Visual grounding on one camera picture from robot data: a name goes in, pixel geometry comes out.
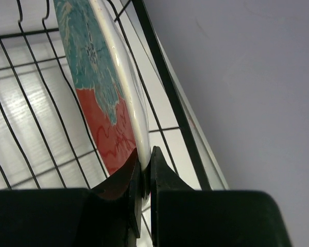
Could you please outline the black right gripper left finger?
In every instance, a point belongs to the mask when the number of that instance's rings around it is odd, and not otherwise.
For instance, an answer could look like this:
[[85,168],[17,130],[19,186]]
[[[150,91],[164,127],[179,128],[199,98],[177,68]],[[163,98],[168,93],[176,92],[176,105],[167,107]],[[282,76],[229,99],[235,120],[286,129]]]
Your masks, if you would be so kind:
[[92,189],[0,190],[0,246],[136,246],[140,173],[133,150]]

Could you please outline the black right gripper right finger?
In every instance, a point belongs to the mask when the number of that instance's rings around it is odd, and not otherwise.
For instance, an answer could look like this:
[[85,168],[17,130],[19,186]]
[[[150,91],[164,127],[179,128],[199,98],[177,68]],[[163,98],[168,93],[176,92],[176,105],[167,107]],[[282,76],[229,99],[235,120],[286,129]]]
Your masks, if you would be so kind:
[[150,160],[154,246],[291,246],[280,209],[267,193],[195,190],[168,166],[159,147]]

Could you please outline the teal and red plate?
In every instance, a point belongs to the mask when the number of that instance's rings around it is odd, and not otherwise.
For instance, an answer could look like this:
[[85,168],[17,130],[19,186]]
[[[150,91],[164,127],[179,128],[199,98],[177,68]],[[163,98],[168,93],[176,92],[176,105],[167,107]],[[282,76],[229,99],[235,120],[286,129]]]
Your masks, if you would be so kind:
[[140,167],[151,145],[144,94],[135,62],[103,1],[54,1],[75,91],[110,174],[133,150]]

